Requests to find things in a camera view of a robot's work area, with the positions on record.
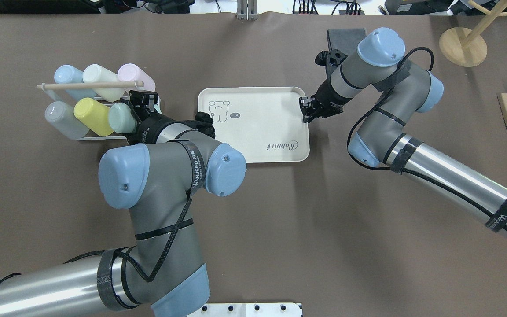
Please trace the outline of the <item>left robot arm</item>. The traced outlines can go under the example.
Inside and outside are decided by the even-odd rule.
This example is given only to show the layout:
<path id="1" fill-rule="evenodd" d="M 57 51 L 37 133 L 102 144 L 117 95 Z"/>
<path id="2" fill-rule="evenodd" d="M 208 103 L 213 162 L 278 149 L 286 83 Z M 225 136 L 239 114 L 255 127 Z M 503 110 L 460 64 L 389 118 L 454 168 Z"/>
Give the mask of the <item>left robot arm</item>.
<path id="1" fill-rule="evenodd" d="M 127 209 L 136 244 L 91 251 L 39 272 L 0 279 L 0 317 L 82 317 L 149 304 L 157 317 L 185 317 L 210 297 L 207 267 L 190 211 L 200 189 L 234 193 L 245 179 L 241 152 L 214 138 L 207 114 L 175 121 L 155 92 L 131 90 L 137 122 L 129 146 L 101 157 L 106 202 Z"/>

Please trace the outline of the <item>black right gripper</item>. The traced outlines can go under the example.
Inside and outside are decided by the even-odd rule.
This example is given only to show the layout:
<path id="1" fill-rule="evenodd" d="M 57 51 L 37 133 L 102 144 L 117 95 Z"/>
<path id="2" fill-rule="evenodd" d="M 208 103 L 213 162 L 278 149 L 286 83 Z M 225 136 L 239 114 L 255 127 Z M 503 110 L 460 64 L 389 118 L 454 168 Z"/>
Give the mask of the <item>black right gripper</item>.
<path id="1" fill-rule="evenodd" d="M 336 93 L 331 86 L 320 86 L 310 98 L 299 98 L 302 122 L 310 123 L 316 118 L 330 117 L 343 112 L 344 97 Z"/>

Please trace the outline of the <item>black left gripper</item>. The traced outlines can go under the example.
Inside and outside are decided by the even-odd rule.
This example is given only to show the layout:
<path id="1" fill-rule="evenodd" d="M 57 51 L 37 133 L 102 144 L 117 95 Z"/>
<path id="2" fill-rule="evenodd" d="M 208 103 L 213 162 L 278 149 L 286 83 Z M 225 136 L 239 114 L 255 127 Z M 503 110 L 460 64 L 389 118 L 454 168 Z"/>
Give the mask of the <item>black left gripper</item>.
<path id="1" fill-rule="evenodd" d="M 159 128 L 155 127 L 160 114 L 158 94 L 146 90 L 131 90 L 128 105 L 136 121 L 136 132 L 129 134 L 128 143 L 131 146 L 137 143 L 155 144 L 159 136 Z"/>

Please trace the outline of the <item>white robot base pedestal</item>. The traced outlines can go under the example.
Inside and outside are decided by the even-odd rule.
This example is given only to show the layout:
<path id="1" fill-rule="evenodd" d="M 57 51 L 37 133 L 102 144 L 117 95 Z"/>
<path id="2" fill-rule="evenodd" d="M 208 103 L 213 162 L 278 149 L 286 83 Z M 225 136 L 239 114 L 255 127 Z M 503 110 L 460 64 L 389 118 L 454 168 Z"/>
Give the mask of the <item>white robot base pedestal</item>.
<path id="1" fill-rule="evenodd" d="M 294 302 L 206 303 L 190 317 L 302 317 Z"/>

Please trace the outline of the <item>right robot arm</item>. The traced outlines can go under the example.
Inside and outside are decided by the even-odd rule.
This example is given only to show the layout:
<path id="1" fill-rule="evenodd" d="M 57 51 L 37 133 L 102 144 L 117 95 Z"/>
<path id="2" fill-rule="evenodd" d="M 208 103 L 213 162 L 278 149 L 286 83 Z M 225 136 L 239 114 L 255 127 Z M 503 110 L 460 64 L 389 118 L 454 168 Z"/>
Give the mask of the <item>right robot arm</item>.
<path id="1" fill-rule="evenodd" d="M 327 49 L 315 57 L 326 77 L 314 94 L 298 100 L 302 122 L 342 114 L 359 93 L 374 88 L 378 100 L 348 132 L 349 157 L 365 169 L 424 183 L 461 204 L 489 231 L 507 236 L 507 187 L 406 131 L 415 114 L 430 111 L 444 94 L 431 48 L 409 50 L 387 27 L 330 29 L 326 38 Z"/>

